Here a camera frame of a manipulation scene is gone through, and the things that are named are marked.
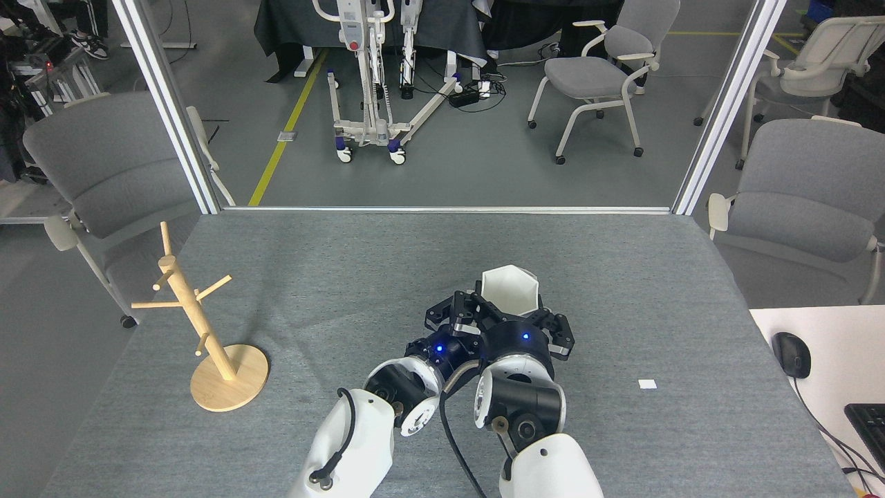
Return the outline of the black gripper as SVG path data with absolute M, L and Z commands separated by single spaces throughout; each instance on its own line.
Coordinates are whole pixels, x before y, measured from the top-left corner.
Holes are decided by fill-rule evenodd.
M 405 356 L 422 358 L 443 378 L 451 378 L 458 367 L 478 359 L 481 331 L 476 322 L 477 310 L 476 293 L 461 290 L 431 306 L 425 312 L 425 327 L 434 333 L 408 343 Z M 436 332 L 440 327 L 445 332 Z
M 475 326 L 487 328 L 481 332 L 481 359 L 484 362 L 490 365 L 512 354 L 528 354 L 541 365 L 551 365 L 551 356 L 558 360 L 569 359 L 575 339 L 565 315 L 535 311 L 529 315 L 529 322 L 516 321 L 517 316 L 505 314 L 481 296 L 482 292 L 483 282 L 476 280 L 474 292 L 470 295 L 470 310 Z

